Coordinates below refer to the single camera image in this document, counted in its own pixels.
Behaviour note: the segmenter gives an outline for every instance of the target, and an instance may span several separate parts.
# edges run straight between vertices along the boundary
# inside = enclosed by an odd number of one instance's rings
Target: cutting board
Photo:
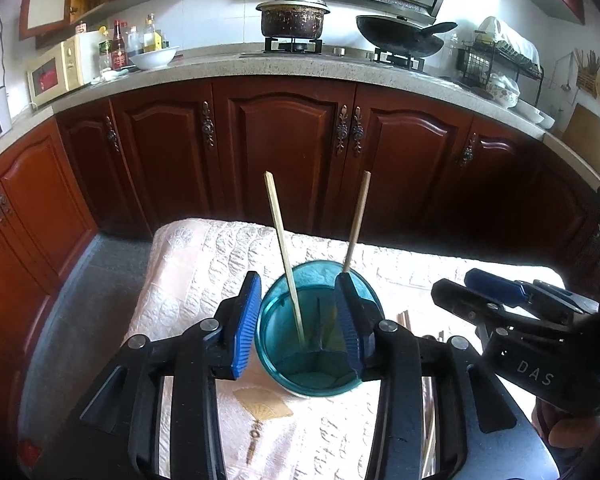
[[[595,113],[577,104],[561,140],[600,173],[600,118]]]

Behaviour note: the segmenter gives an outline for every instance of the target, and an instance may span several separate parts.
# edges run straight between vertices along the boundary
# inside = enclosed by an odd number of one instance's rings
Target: teal cup
[[[315,260],[294,267],[294,281],[304,328],[298,339],[294,310],[284,274],[260,305],[255,333],[258,357],[269,375],[288,391],[307,397],[329,397],[355,388],[360,379],[349,366],[336,316],[334,284],[342,264]],[[361,298],[380,302],[355,270],[351,279]]]

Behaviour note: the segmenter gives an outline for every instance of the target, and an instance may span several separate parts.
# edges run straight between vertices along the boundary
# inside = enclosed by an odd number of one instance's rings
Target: kitchen wall
[[[126,20],[130,25],[142,27],[149,12],[155,13],[157,24],[173,46],[195,48],[213,44],[251,43],[262,41],[260,13],[255,9],[263,0],[153,0],[120,12],[115,17]],[[34,40],[18,40],[18,19],[21,0],[0,0],[0,14],[5,25],[5,66],[7,67],[7,89],[11,115],[15,116],[27,105],[28,91],[24,75],[27,59],[36,55]],[[329,2],[331,13],[325,16],[322,39],[328,44],[337,44],[372,50],[356,28],[356,15],[378,14],[375,10],[360,6]],[[554,20],[541,12],[530,0],[445,0],[438,14],[438,21],[455,21],[458,28],[445,34],[448,40],[453,34],[459,41],[472,40],[474,29],[488,16],[497,16],[532,41],[539,51],[541,63],[546,71],[542,90],[541,107],[549,112],[551,107],[561,107],[562,129],[568,123],[573,105],[573,93],[565,95],[560,85],[566,81],[568,60],[558,64],[555,83],[549,88],[549,80],[555,61],[572,48],[590,49],[600,54],[600,14],[585,0],[587,26],[582,27],[561,20]],[[450,46],[435,56],[427,58],[426,69],[443,74],[453,70],[456,52]],[[0,85],[2,70],[0,67]],[[575,88],[575,77],[571,87]],[[522,97],[533,102],[538,83],[520,77]],[[584,92],[579,92],[578,101],[583,102],[600,115],[600,101],[596,102]]]

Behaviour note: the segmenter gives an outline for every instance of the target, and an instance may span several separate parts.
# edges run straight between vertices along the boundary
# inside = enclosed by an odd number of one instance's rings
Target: black wok
[[[430,27],[418,28],[405,20],[387,16],[358,16],[358,30],[376,47],[398,56],[427,57],[439,51],[445,44],[434,36],[453,30],[453,22],[441,22]]]

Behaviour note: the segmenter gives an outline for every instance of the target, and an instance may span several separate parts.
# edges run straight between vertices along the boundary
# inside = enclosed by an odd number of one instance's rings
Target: pot lid
[[[264,10],[267,7],[278,7],[283,5],[293,5],[299,7],[311,7],[312,9],[322,9],[325,14],[329,14],[331,11],[324,0],[271,0],[263,2],[256,6],[256,10]]]

